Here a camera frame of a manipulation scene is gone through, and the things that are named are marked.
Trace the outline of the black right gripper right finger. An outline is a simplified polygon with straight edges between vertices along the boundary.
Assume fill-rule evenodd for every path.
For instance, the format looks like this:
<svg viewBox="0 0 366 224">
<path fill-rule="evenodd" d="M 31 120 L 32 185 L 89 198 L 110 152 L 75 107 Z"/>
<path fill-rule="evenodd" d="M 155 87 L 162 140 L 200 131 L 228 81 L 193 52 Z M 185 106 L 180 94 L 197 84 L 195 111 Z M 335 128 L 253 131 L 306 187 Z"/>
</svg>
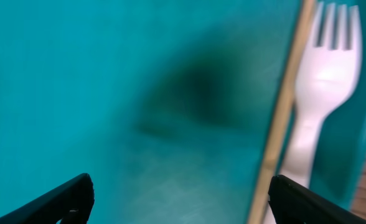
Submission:
<svg viewBox="0 0 366 224">
<path fill-rule="evenodd" d="M 275 175 L 268 190 L 271 215 L 276 224 L 366 224 L 366 220 L 340 208 L 284 175 Z"/>
</svg>

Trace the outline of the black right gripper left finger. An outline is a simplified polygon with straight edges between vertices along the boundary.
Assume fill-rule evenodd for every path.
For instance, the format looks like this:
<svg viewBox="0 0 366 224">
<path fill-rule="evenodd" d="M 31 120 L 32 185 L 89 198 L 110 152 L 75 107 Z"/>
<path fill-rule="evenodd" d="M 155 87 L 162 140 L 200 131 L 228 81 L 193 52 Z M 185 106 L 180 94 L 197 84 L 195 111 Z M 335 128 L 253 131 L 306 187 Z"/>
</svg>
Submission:
<svg viewBox="0 0 366 224">
<path fill-rule="evenodd" d="M 0 217 L 0 224 L 87 224 L 94 203 L 92 179 L 82 173 Z"/>
</svg>

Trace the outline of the white plastic fork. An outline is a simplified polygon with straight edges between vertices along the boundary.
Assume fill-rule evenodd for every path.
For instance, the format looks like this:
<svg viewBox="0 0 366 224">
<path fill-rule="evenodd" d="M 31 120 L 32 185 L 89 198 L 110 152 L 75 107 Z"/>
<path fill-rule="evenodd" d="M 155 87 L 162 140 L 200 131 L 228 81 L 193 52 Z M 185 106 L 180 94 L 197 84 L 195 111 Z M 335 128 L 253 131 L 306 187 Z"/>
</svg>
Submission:
<svg viewBox="0 0 366 224">
<path fill-rule="evenodd" d="M 280 174 L 309 187 L 323 122 L 352 96 L 361 63 L 359 7 L 319 2 L 294 84 L 296 115 Z"/>
</svg>

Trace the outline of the wooden chopstick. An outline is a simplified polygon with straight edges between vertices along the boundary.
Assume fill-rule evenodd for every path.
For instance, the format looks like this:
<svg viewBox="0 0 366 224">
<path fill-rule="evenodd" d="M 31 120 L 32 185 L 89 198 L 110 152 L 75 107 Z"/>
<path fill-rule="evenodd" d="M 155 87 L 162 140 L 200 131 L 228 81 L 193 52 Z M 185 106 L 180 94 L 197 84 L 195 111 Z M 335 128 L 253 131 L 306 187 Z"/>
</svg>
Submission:
<svg viewBox="0 0 366 224">
<path fill-rule="evenodd" d="M 263 160 L 256 181 L 247 224 L 262 224 L 268 204 L 268 189 L 275 175 L 294 101 L 294 81 L 306 45 L 315 11 L 316 0 L 302 0 L 289 54 L 286 60 Z"/>
</svg>

